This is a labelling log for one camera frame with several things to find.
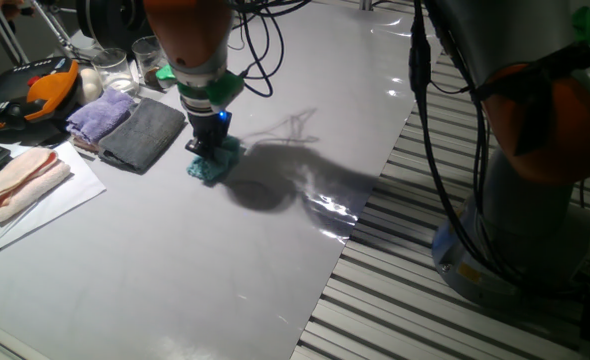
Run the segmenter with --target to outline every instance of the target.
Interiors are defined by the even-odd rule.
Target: plastic cup
[[[147,36],[135,41],[132,50],[137,60],[140,77],[144,79],[144,83],[149,86],[160,87],[155,74],[168,62],[157,37]]]
[[[91,63],[99,73],[104,89],[112,87],[130,96],[137,95],[139,83],[133,79],[123,50],[103,50],[93,58]]]

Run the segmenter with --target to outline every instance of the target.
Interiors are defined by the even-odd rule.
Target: white table surface
[[[144,176],[93,162],[105,194],[0,253],[0,328],[52,359],[289,358],[412,109],[412,17],[311,4],[279,23],[275,96],[229,109],[248,151],[226,181],[186,174],[190,126]]]

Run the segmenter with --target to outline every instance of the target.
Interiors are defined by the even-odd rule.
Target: white paper
[[[11,150],[13,157],[30,149],[20,145],[0,144],[0,146]],[[55,151],[59,159],[71,167],[73,175],[22,214],[14,217],[4,226],[0,226],[0,249],[106,190],[104,184],[95,176],[73,145],[65,142],[55,148]]]

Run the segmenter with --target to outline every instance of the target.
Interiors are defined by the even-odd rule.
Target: metal slats
[[[320,0],[357,8],[358,1]],[[412,2],[379,10],[412,13]],[[433,80],[465,86],[446,56]],[[429,87],[429,129],[454,206],[471,195],[477,118],[468,94]],[[499,145],[491,137],[491,153]],[[585,200],[590,206],[590,179]],[[579,204],[579,187],[571,200]],[[431,243],[445,219],[416,111],[407,120],[292,359],[575,359],[581,305],[542,300],[511,312],[462,298],[435,271]]]

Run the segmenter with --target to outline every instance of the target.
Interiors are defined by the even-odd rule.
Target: gray towel
[[[99,141],[99,156],[118,167],[144,173],[184,127],[181,112],[143,99],[133,115]]]

